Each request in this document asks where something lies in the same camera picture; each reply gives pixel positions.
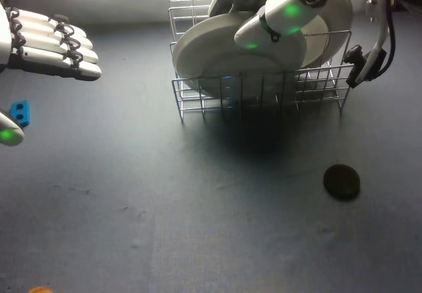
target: green glowing light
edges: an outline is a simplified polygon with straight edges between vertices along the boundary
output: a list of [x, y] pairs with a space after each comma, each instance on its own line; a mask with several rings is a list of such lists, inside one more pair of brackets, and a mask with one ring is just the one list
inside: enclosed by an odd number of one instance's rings
[[291, 28], [289, 29], [289, 31], [287, 31], [287, 33], [288, 33], [288, 34], [294, 34], [295, 32], [298, 32], [300, 29], [302, 29], [302, 27], [299, 27], [299, 26], [294, 26], [294, 27], [291, 27]]
[[15, 137], [15, 132], [11, 128], [0, 131], [0, 139], [3, 141], [9, 141]]
[[247, 49], [257, 49], [258, 45], [257, 44], [247, 44], [246, 48]]
[[288, 17], [293, 17], [299, 14], [299, 7], [297, 5], [289, 5], [286, 7], [286, 9], [284, 10], [284, 13], [286, 14], [286, 16]]

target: blue block with holes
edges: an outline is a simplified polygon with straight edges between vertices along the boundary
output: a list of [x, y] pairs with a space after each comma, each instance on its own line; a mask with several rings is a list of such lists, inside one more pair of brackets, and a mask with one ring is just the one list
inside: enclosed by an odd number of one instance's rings
[[26, 127], [31, 122], [31, 109], [29, 102], [23, 100], [11, 105], [11, 116], [15, 118], [21, 127]]

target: dark circular lid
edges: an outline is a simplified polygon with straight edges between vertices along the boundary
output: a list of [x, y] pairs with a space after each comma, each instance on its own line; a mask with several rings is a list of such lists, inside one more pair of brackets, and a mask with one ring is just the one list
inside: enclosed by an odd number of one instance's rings
[[324, 186], [335, 199], [351, 201], [360, 192], [361, 179], [352, 167], [345, 164], [335, 164], [325, 171]]

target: gray table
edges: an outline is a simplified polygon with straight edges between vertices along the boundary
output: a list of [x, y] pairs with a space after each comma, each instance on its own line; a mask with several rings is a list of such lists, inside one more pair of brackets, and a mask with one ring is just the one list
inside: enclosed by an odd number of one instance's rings
[[[422, 22], [396, 17], [395, 62], [338, 110], [282, 132], [187, 115], [167, 24], [91, 34], [103, 77], [1, 75], [32, 124], [0, 146], [0, 292], [420, 292]], [[357, 19], [352, 45], [376, 27]], [[336, 162], [362, 193], [322, 187]]]

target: dish rack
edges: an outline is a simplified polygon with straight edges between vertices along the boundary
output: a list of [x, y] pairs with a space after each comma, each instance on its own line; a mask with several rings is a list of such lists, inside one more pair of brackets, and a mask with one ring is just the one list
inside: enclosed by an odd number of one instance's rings
[[[208, 8], [212, 0], [169, 0], [169, 19], [173, 42], [170, 51], [182, 35], [192, 26], [208, 18]], [[222, 117], [234, 113], [242, 115], [246, 107], [262, 111], [268, 108], [280, 113], [285, 107], [294, 107], [299, 111], [304, 104], [318, 104], [331, 102], [337, 103], [340, 111], [344, 108], [350, 87], [346, 84], [347, 76], [353, 65], [343, 63], [343, 57], [349, 47], [351, 31], [324, 32], [305, 35], [305, 39], [313, 36], [324, 36], [326, 42], [332, 35], [345, 35], [346, 42], [343, 52], [338, 52], [332, 59], [325, 63], [319, 63], [317, 67], [300, 69], [294, 72], [278, 73], [280, 87], [277, 91], [267, 93], [264, 91], [267, 73], [260, 74], [261, 91], [253, 99], [243, 97], [243, 84], [245, 75], [239, 74], [230, 77], [214, 77], [216, 88], [220, 96], [218, 98], [207, 94], [201, 87], [204, 79], [182, 79], [175, 72], [175, 79], [171, 81], [173, 93], [179, 110], [179, 116], [183, 123], [185, 113], [201, 112], [205, 116], [207, 112], [221, 112]], [[293, 96], [286, 99], [286, 84], [293, 83]], [[227, 89], [236, 89], [237, 96], [226, 96]]]

